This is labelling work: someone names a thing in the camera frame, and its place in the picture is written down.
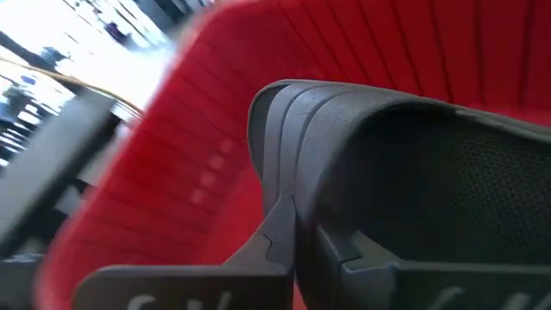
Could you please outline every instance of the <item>black mesh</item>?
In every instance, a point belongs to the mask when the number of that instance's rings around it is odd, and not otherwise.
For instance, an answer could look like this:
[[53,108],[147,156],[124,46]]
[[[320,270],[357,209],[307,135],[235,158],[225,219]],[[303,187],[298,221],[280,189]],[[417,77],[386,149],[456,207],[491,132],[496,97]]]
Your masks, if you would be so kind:
[[337,162],[325,204],[346,206],[363,233],[404,259],[551,263],[549,145],[395,110],[370,118]]

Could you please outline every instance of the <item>yellow cable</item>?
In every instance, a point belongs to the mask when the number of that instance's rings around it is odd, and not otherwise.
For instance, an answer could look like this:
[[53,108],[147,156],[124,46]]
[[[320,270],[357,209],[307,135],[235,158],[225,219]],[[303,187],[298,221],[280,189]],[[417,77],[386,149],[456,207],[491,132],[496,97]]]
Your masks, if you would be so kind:
[[112,96],[113,98],[119,100],[120,102],[122,102],[122,105],[126,106],[128,109],[133,111],[136,115],[141,115],[141,113],[142,113],[141,108],[138,108],[135,104],[131,103],[127,99],[123,98],[122,96],[119,96],[119,95],[115,94],[114,92],[112,92],[110,90],[106,90],[103,87],[99,87],[99,86],[96,86],[96,85],[93,85],[93,84],[88,84],[88,83],[85,83],[85,82],[83,82],[79,79],[76,79],[74,77],[67,77],[67,76],[58,74],[56,72],[51,72],[51,71],[48,71],[48,70],[37,68],[37,67],[32,66],[32,65],[18,64],[15,61],[6,59],[2,56],[0,56],[0,61],[7,62],[7,63],[10,63],[12,65],[17,65],[17,66],[20,66],[21,68],[25,68],[25,69],[28,69],[28,70],[31,70],[31,71],[37,71],[39,73],[42,73],[42,74],[44,74],[44,75],[46,75],[50,78],[53,78],[55,80],[58,80],[58,81],[64,81],[64,82],[67,82],[67,83],[80,85],[80,86],[83,86],[83,87],[91,88],[93,90],[97,90],[99,92],[102,92],[105,95]]

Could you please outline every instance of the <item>red mesh fabric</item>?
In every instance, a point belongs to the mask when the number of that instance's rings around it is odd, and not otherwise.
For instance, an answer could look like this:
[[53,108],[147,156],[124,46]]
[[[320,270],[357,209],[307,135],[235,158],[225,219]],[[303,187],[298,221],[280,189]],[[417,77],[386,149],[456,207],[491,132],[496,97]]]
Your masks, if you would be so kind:
[[245,129],[264,85],[371,84],[551,124],[549,30],[546,0],[221,4],[52,246],[39,308],[69,309],[102,266],[220,264],[236,251],[262,218]]

